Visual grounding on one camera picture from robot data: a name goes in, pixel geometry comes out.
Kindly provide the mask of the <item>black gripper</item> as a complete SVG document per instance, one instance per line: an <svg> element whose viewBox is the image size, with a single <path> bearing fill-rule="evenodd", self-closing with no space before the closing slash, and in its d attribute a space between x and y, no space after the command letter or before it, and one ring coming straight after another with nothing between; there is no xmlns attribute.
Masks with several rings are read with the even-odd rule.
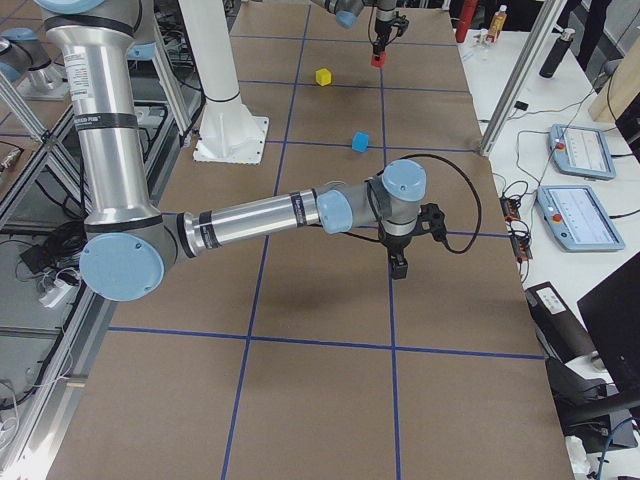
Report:
<svg viewBox="0 0 640 480"><path fill-rule="evenodd" d="M407 277L409 264L404 249L411 243L417 224L416 219L406 223L382 220L378 224L378 240L386 248L393 280Z"/></svg>
<svg viewBox="0 0 640 480"><path fill-rule="evenodd" d="M373 56L386 55L385 49L390 39L392 26L392 20L375 20L374 31L376 33L376 39L372 42Z"/></svg>

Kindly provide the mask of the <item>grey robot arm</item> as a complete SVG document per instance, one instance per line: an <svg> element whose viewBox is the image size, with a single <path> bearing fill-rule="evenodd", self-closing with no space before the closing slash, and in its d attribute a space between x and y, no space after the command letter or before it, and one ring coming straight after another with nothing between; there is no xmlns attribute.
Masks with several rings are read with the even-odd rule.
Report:
<svg viewBox="0 0 640 480"><path fill-rule="evenodd" d="M377 224L389 247L410 241L427 174L409 159L359 185L325 185L196 215L162 213L148 193L128 66L129 53L152 32L152 3L44 1L41 9L71 90L92 205L79 265L97 294L136 300L184 259L309 225L335 234Z"/></svg>
<svg viewBox="0 0 640 480"><path fill-rule="evenodd" d="M369 39L372 46L371 64L381 67L386 60L386 47L404 35L409 26L405 15L397 12L397 2L392 0L312 0L312 3L335 16L336 22L345 29L355 25L365 7L371 8L375 18L376 39Z"/></svg>

